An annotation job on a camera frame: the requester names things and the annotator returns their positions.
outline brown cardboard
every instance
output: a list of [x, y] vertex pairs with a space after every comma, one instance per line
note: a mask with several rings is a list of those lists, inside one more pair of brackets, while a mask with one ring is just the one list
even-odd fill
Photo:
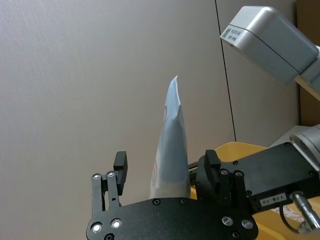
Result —
[[[297, 27], [314, 44], [320, 46], [320, 0], [296, 2]], [[320, 124], [320, 101], [300, 87], [301, 124]]]

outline beige wall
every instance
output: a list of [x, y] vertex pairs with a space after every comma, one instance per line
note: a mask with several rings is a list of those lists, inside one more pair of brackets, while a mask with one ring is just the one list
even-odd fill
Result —
[[[295, 21], [295, 0], [217, 0], [221, 31], [242, 6], [271, 6]], [[236, 140], [269, 146], [299, 124], [298, 88], [268, 73], [223, 43]]]
[[85, 239], [120, 150], [146, 199], [176, 75], [189, 160], [234, 140], [211, 0], [3, 0], [0, 31], [1, 240]]

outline white label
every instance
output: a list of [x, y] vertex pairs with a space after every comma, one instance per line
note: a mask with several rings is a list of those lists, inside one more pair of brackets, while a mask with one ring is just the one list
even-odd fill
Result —
[[286, 197], [286, 194], [283, 192], [278, 195], [274, 195], [274, 196], [270, 196], [270, 197], [261, 199], [260, 204], [262, 207], [264, 207], [264, 206], [268, 206], [271, 204], [282, 202], [284, 200], [287, 200], [287, 197]]
[[228, 27], [221, 34], [220, 38], [233, 45], [238, 41], [242, 34], [244, 34], [243, 29], [236, 26], [228, 25]]

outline cable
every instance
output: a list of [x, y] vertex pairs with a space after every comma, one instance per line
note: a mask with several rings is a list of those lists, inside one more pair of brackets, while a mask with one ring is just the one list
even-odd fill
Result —
[[282, 222], [284, 223], [284, 225], [290, 229], [292, 232], [294, 232], [295, 234], [300, 234], [299, 231], [297, 229], [295, 229], [294, 227], [292, 227], [288, 222], [287, 219], [285, 218], [285, 214], [284, 214], [284, 206], [280, 206], [279, 207], [279, 213], [280, 213], [280, 217]]

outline white plastic bag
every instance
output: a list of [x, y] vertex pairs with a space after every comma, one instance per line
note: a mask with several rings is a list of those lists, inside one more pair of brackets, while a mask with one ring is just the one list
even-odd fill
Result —
[[176, 76], [165, 99], [162, 130], [152, 173], [150, 198], [190, 196], [187, 143]]

